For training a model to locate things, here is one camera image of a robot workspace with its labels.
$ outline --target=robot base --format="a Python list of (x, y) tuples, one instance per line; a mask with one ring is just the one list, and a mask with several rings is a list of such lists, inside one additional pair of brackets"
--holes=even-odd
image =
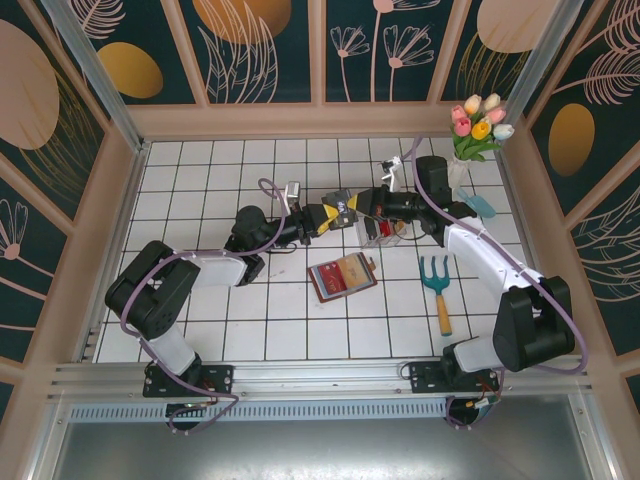
[(452, 380), (445, 373), (441, 360), (411, 362), (407, 367), (413, 393), (480, 393), (480, 379), (493, 390), (500, 386), (497, 375), (491, 370), (479, 370)]
[[(202, 365), (200, 367), (196, 387), (212, 389), (218, 393), (231, 393), (233, 385), (233, 365)], [(171, 380), (157, 365), (149, 365), (145, 369), (144, 388), (142, 396), (145, 398), (168, 397), (200, 397), (202, 395), (178, 385)]]

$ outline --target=wooden handle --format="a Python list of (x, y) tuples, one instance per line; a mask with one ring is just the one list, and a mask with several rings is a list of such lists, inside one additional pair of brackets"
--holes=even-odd
[(438, 303), (438, 320), (440, 320), (440, 334), (443, 337), (451, 335), (451, 324), (449, 323), (449, 313), (447, 312), (447, 304), (444, 303), (442, 295), (436, 295)]

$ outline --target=cable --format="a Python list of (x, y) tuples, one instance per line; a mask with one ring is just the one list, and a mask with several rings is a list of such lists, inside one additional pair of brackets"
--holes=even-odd
[[(275, 193), (269, 192), (267, 188), (263, 186), (263, 183), (268, 184)], [(151, 360), (156, 365), (158, 365), (158, 367), (160, 367), (162, 371), (169, 378), (171, 378), (171, 380), (173, 380), (178, 385), (181, 385), (182, 387), (188, 390), (191, 390), (192, 392), (204, 395), (211, 399), (228, 398), (232, 400), (229, 405), (224, 407), (212, 419), (207, 420), (206, 422), (199, 423), (198, 425), (193, 427), (191, 430), (181, 431), (184, 435), (189, 435), (189, 433), (196, 433), (198, 431), (204, 430), (209, 425), (213, 424), (216, 420), (218, 420), (220, 417), (225, 415), (231, 408), (233, 408), (240, 401), (240, 397), (231, 393), (219, 393), (215, 391), (204, 390), (202, 388), (195, 387), (183, 381), (179, 376), (177, 376), (171, 370), (169, 370), (169, 368), (164, 363), (162, 363), (162, 361), (154, 353), (153, 349), (149, 346), (149, 343), (147, 342), (147, 340), (145, 340), (137, 330), (132, 330), (127, 327), (127, 317), (129, 315), (129, 312), (131, 311), (131, 307), (133, 306), (134, 302), (138, 298), (138, 295), (140, 294), (142, 289), (147, 285), (147, 282), (149, 282), (149, 280), (151, 280), (156, 275), (156, 273), (158, 273), (164, 267), (169, 265), (171, 262), (174, 262), (176, 260), (183, 259), (183, 258), (189, 258), (189, 257), (191, 258), (195, 258), (195, 257), (239, 258), (239, 257), (247, 257), (250, 255), (256, 255), (269, 250), (275, 244), (276, 240), (278, 239), (278, 237), (282, 233), (282, 230), (284, 229), (284, 223), (285, 223), (285, 217), (286, 217), (285, 212), (287, 211), (287, 209), (285, 206), (284, 198), (282, 197), (282, 192), (280, 192), (280, 189), (278, 189), (278, 187), (276, 187), (276, 185), (271, 180), (267, 180), (266, 178), (261, 178), (260, 180), (258, 180), (258, 186), (260, 187), (260, 190), (262, 190), (266, 195), (270, 196), (271, 198), (277, 198), (280, 201), (280, 212), (281, 212), (280, 225), (278, 226), (278, 230), (276, 231), (273, 238), (271, 238), (271, 240), (269, 240), (263, 246), (248, 252), (227, 252), (226, 250), (220, 249), (220, 250), (185, 251), (185, 252), (179, 252), (179, 253), (174, 253), (173, 255), (170, 255), (169, 257), (160, 261), (155, 267), (153, 267), (144, 276), (144, 278), (140, 281), (140, 283), (136, 285), (136, 287), (133, 289), (131, 296), (127, 300), (127, 303), (125, 304), (124, 309), (122, 310), (122, 315), (120, 316), (120, 328), (122, 329), (122, 331), (127, 335), (131, 335), (135, 337), (140, 343), (142, 349), (147, 353), (147, 355), (151, 357)], [(201, 407), (187, 407), (187, 408), (177, 410), (176, 412), (173, 413), (173, 415), (171, 415), (171, 417), (169, 418), (169, 426), (171, 427), (173, 433), (178, 433), (180, 431), (177, 428), (175, 428), (173, 424), (173, 419), (176, 417), (176, 415), (179, 415), (180, 413), (185, 411), (193, 410), (194, 408), (197, 410), (201, 409)]]
[[(278, 250), (287, 250), (286, 252), (278, 252)], [(298, 245), (295, 242), (291, 242), (291, 243), (287, 243), (284, 247), (277, 247), (274, 248), (273, 250), (269, 250), (268, 252), (266, 252), (269, 255), (290, 255), (292, 253), (294, 253), (296, 250), (298, 250)]]
[[(492, 391), (492, 393), (495, 394), (495, 396), (498, 399), (502, 398), (502, 389), (504, 387), (504, 375), (505, 375), (505, 371), (506, 369), (504, 367), (500, 368), (500, 380), (499, 380), (499, 385), (498, 385), (498, 390), (494, 391), (493, 389), (491, 389), (491, 387), (489, 387), (488, 385), (486, 385), (486, 383), (483, 381), (482, 383), (484, 383), (484, 385), (486, 387), (489, 387), (489, 389)], [(460, 420), (458, 420), (457, 418), (454, 418), (451, 415), (451, 405), (453, 404), (453, 401), (456, 399), (456, 397), (447, 397), (447, 403), (445, 404), (445, 416), (444, 419), (447, 422), (447, 424), (452, 427), (455, 428), (456, 430), (459, 430), (460, 427), (465, 427), (467, 430), (471, 430), (472, 426), (471, 425), (467, 425), (465, 423), (462, 423)], [(482, 416), (479, 420), (473, 422), (473, 426), (478, 426), (480, 423), (484, 422), (485, 419), (489, 416), (489, 413), (493, 410), (493, 408), (495, 407), (495, 403), (492, 404), (491, 406), (489, 406), (487, 413), (484, 414), (484, 416)]]
[(589, 350), (587, 349), (587, 344), (584, 341), (584, 338), (582, 337), (582, 334), (580, 333), (580, 330), (578, 330), (578, 327), (576, 326), (576, 324), (573, 322), (573, 320), (571, 319), (571, 316), (565, 311), (564, 308), (562, 308), (562, 305), (560, 305), (555, 298), (553, 298), (543, 287), (542, 285), (540, 285), (533, 277), (531, 277), (531, 275), (529, 275), (524, 269), (520, 268), (520, 265), (518, 265), (518, 263), (511, 258), (511, 255), (509, 255), (509, 253), (504, 249), (504, 247), (502, 245), (500, 245), (498, 242), (496, 242), (493, 238), (491, 238), (490, 236), (486, 235), (485, 232), (471, 226), (468, 225), (466, 223), (464, 223), (461, 220), (458, 220), (457, 218), (453, 217), (452, 215), (448, 214), (447, 212), (445, 212), (444, 210), (442, 210), (432, 199), (431, 197), (429, 197), (429, 195), (427, 195), (427, 192), (424, 191), (424, 188), (422, 188), (422, 185), (420, 184), (420, 178), (418, 177), (418, 166), (416, 164), (416, 149), (418, 148), (418, 145), (420, 145), (420, 142), (422, 141), (422, 137), (416, 137), (413, 140), (413, 146), (411, 147), (411, 168), (413, 169), (413, 177), (414, 177), (414, 182), (416, 185), (416, 188), (418, 189), (418, 192), (420, 192), (420, 195), (422, 195), (422, 198), (424, 198), (425, 202), (427, 202), (427, 204), (433, 209), (435, 210), (438, 215), (440, 215), (441, 217), (445, 218), (446, 220), (448, 220), (451, 223), (454, 223), (462, 228), (464, 228), (465, 230), (467, 230), (469, 233), (472, 233), (474, 235), (476, 235), (478, 238), (483, 239), (485, 242), (487, 242), (502, 258), (504, 258), (507, 263), (522, 277), (524, 278), (527, 282), (529, 282), (529, 284), (535, 288), (538, 293), (540, 293), (540, 295), (547, 301), (549, 302), (549, 304), (553, 307), (553, 309), (558, 312), (558, 314), (560, 314), (560, 316), (562, 317), (562, 319), (566, 322), (567, 326), (569, 327), (569, 329), (571, 330), (571, 332), (573, 333), (573, 335), (575, 336), (576, 340), (578, 341), (578, 344), (580, 345), (580, 350), (582, 353), (582, 358), (580, 359), (580, 363), (578, 364), (577, 367), (575, 368), (571, 368), (571, 369), (561, 369), (561, 368), (555, 368), (555, 367), (548, 367), (546, 365), (534, 365), (534, 368), (537, 368), (539, 370), (544, 370), (545, 372), (551, 372), (551, 373), (560, 373), (560, 374), (565, 374), (565, 375), (575, 375), (578, 374), (580, 372), (582, 372), (585, 367), (587, 366), (587, 362), (589, 361)]
[(409, 366), (409, 363), (411, 362), (403, 363), (402, 365), (400, 365), (400, 369), (398, 370), (398, 375), (400, 375), (400, 378), (402, 378), (403, 380), (411, 380), (410, 376), (405, 377), (404, 375), (402, 375), (402, 371)]
[(416, 241), (416, 240), (420, 240), (420, 239), (422, 239), (422, 238), (424, 238), (424, 237), (426, 237), (426, 236), (427, 236), (427, 234), (426, 234), (426, 233), (423, 233), (422, 235), (420, 235), (420, 236), (418, 236), (418, 237), (406, 238), (406, 237), (403, 237), (402, 235), (400, 235), (398, 232), (394, 232), (394, 233), (395, 233), (396, 237), (398, 237), (398, 238), (400, 238), (400, 239), (402, 239), (402, 240), (406, 240), (407, 242), (414, 242), (414, 241)]

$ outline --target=teal garden tool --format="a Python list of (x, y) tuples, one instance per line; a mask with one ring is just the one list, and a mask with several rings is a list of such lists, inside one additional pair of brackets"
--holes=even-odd
[(462, 188), (456, 190), (458, 196), (464, 203), (469, 205), (482, 218), (493, 218), (496, 216), (495, 209), (480, 195), (469, 196)]
[(449, 313), (447, 312), (447, 304), (444, 302), (442, 290), (449, 286), (449, 267), (447, 261), (449, 255), (444, 257), (444, 277), (438, 277), (436, 272), (436, 257), (431, 257), (432, 277), (427, 277), (424, 273), (424, 257), (420, 257), (420, 278), (422, 284), (436, 292), (436, 303), (438, 304), (438, 320), (440, 322), (440, 334), (443, 337), (451, 335), (451, 323), (449, 322)]

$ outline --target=pink tulip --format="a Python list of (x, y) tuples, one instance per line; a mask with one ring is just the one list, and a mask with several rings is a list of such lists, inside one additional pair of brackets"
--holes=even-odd
[(467, 118), (467, 114), (462, 106), (456, 105), (451, 109), (451, 121), (456, 123), (461, 118)]
[(507, 114), (507, 112), (505, 111), (504, 108), (494, 108), (493, 110), (489, 110), (486, 113), (486, 116), (489, 117), (489, 120), (491, 120), (491, 123), (493, 125), (500, 123), (500, 120), (502, 120), (504, 118), (504, 116)]
[(459, 137), (466, 137), (471, 133), (471, 120), (467, 117), (459, 118), (453, 126), (453, 131), (456, 132), (456, 135)]

